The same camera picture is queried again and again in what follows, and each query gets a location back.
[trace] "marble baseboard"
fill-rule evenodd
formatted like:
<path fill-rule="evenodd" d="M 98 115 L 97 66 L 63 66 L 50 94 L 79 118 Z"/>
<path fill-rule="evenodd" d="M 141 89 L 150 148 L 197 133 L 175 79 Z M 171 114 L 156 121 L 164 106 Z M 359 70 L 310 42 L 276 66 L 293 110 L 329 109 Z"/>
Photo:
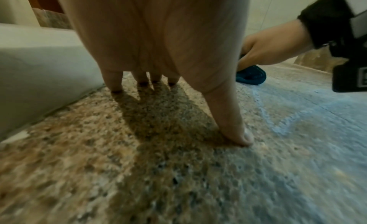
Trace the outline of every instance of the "marble baseboard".
<path fill-rule="evenodd" d="M 33 8 L 33 12 L 36 15 L 41 27 L 73 29 L 68 17 L 65 14 L 49 10 L 41 10 L 38 8 Z"/>
<path fill-rule="evenodd" d="M 298 56 L 294 63 L 331 73 L 335 66 L 342 65 L 346 61 L 344 58 L 333 57 L 329 51 L 329 47 L 324 47 Z"/>

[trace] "floor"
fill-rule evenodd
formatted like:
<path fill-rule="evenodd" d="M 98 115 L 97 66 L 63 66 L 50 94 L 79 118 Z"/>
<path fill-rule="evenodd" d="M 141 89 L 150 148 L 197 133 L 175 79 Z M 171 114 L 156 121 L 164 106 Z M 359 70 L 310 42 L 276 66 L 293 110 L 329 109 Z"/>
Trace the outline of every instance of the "floor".
<path fill-rule="evenodd" d="M 262 68 L 263 85 L 237 84 L 251 148 L 223 139 L 183 80 L 131 75 L 2 143 L 0 223 L 367 223 L 367 95 Z"/>

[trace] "white wall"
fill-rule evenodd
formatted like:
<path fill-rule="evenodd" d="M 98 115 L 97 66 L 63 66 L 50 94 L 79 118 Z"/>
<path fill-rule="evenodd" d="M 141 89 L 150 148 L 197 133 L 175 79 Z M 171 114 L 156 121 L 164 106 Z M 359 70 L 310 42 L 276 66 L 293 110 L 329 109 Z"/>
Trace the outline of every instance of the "white wall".
<path fill-rule="evenodd" d="M 28 0 L 0 0 L 0 23 L 39 27 Z"/>
<path fill-rule="evenodd" d="M 296 19 L 316 0 L 251 0 L 246 35 Z"/>
<path fill-rule="evenodd" d="M 0 139 L 102 85 L 74 31 L 0 25 Z"/>

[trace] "skin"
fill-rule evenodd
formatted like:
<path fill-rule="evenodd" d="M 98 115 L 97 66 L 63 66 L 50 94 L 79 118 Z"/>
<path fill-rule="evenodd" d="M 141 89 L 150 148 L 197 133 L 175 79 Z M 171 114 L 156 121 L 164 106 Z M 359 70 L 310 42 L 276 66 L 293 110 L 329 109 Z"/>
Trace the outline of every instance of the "skin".
<path fill-rule="evenodd" d="M 59 0 L 106 86 L 182 77 L 202 93 L 220 131 L 249 146 L 235 92 L 249 0 Z"/>
<path fill-rule="evenodd" d="M 241 53 L 245 54 L 237 66 L 241 71 L 252 65 L 272 65 L 313 49 L 306 27 L 296 19 L 244 39 Z"/>

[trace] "black sleeve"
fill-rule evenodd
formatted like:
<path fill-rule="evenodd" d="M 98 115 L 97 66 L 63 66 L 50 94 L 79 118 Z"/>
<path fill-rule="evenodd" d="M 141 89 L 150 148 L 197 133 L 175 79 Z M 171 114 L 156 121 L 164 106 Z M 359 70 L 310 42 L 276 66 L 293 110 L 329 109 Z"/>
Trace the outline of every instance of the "black sleeve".
<path fill-rule="evenodd" d="M 318 49 L 341 37 L 354 38 L 351 19 L 365 11 L 365 4 L 367 0 L 317 0 L 304 9 L 298 19 L 308 29 Z"/>

